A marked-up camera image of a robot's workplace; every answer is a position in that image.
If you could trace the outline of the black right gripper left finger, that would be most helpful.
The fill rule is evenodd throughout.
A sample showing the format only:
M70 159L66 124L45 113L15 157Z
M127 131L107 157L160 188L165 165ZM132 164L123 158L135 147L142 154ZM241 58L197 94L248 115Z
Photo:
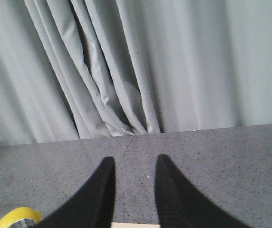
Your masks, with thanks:
M115 160L105 157L86 183L36 228L110 228L115 206Z

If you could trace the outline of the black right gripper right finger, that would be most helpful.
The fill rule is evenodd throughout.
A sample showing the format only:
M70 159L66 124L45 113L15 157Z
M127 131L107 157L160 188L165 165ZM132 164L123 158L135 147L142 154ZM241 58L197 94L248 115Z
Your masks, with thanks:
M155 204L162 228L247 228L212 203L166 154L155 167Z

